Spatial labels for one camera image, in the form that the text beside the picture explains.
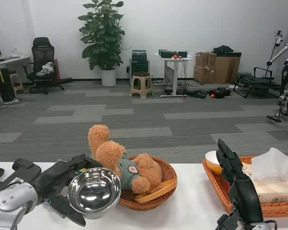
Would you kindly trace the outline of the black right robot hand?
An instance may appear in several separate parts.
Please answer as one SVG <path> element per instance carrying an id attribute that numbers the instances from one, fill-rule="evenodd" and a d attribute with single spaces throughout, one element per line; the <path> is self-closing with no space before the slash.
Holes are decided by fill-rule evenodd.
<path id="1" fill-rule="evenodd" d="M 229 182 L 229 198 L 232 202 L 232 213 L 224 214 L 217 221 L 218 230 L 236 230 L 238 223 L 243 230 L 265 230 L 261 204 L 250 177 L 242 171 L 242 163 L 237 153 L 218 140 L 216 157 L 222 168 L 223 178 Z"/>

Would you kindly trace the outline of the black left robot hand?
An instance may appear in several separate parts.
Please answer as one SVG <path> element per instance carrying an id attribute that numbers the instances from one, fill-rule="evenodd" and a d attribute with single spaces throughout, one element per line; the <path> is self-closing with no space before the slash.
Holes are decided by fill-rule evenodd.
<path id="1" fill-rule="evenodd" d="M 76 176 L 75 173 L 79 170 L 102 166 L 101 163 L 87 157 L 85 154 L 75 156 L 67 162 L 59 161 L 55 163 L 31 183 L 38 195 L 37 205 L 47 201 L 59 216 L 68 218 L 84 227 L 86 221 L 83 215 L 71 207 L 68 198 L 61 195 L 61 192 L 65 187 L 69 186 L 72 179 Z"/>

